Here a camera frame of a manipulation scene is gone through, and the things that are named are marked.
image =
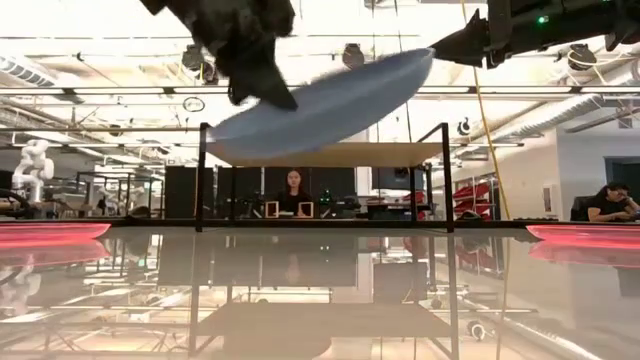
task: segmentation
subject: black machine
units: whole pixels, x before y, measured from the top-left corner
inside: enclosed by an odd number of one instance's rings
[[[488,0],[487,19],[432,45],[436,58],[492,69],[513,55],[605,35],[607,51],[640,41],[637,0]]]

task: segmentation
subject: red mat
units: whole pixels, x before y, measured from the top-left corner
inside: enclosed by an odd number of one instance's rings
[[[549,243],[600,248],[640,248],[640,226],[531,225],[527,230]]]
[[[109,229],[109,224],[33,223],[0,224],[0,244],[30,246],[24,243],[94,239]]]

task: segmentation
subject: office chair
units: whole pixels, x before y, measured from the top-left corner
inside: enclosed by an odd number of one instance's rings
[[[571,207],[571,221],[589,221],[588,202],[591,196],[576,196]]]

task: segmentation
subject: white robot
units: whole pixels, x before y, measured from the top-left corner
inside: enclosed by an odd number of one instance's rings
[[[22,148],[22,159],[16,167],[12,177],[12,191],[26,197],[27,186],[30,189],[29,202],[38,203],[42,200],[42,188],[45,180],[53,178],[53,160],[48,159],[46,151],[49,148],[47,140],[29,140]]]
[[[29,255],[23,267],[0,267],[0,307],[8,308],[10,316],[28,312],[27,299],[40,290],[40,274],[33,273],[34,259]]]

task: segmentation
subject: cable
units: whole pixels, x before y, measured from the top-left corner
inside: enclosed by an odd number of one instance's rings
[[[398,10],[398,0],[393,0],[393,7],[395,8],[395,11],[396,11],[396,21],[399,22],[400,11]],[[398,45],[400,46],[400,52],[403,52],[404,50],[402,49],[402,34],[400,32],[400,24],[398,24],[397,28],[398,28]],[[410,111],[409,111],[408,100],[407,102],[404,103],[404,109],[405,109],[405,114],[407,116],[407,131],[409,132],[409,142],[413,142],[413,139],[411,138],[411,116],[409,115]]]
[[[376,4],[375,1],[372,2],[371,6],[371,22],[375,24],[376,19]],[[373,52],[373,61],[376,61],[376,27],[373,26],[373,34],[371,34],[371,51]],[[380,121],[376,122],[376,142],[380,142]],[[378,180],[378,201],[382,198],[382,189],[380,189],[380,168],[376,168],[376,179]]]
[[[467,9],[465,0],[460,0],[460,6],[462,7],[462,16],[464,17],[464,23],[467,23]],[[478,105],[480,106],[480,115],[482,116],[482,126],[484,127],[485,135],[487,136],[487,142],[489,143],[489,151],[491,153],[491,159],[493,160],[493,166],[496,172],[496,178],[498,179],[498,190],[500,191],[500,197],[504,204],[504,212],[507,220],[511,220],[511,213],[509,212],[509,205],[507,201],[507,195],[505,194],[504,187],[502,186],[502,178],[500,177],[500,167],[498,166],[498,158],[496,157],[496,149],[493,146],[493,140],[491,139],[491,131],[489,124],[487,123],[487,117],[484,111],[484,104],[482,102],[482,92],[480,91],[480,81],[478,80],[478,70],[475,67],[473,69],[473,80],[476,85],[476,94],[478,95]],[[506,247],[507,259],[505,260],[505,268],[503,272],[504,277],[504,290],[502,293],[502,306],[500,308],[500,321],[497,327],[496,337],[496,360],[500,360],[500,351],[502,349],[502,330],[504,328],[504,318],[507,312],[507,295],[509,294],[509,269],[511,268],[511,241],[507,241]]]

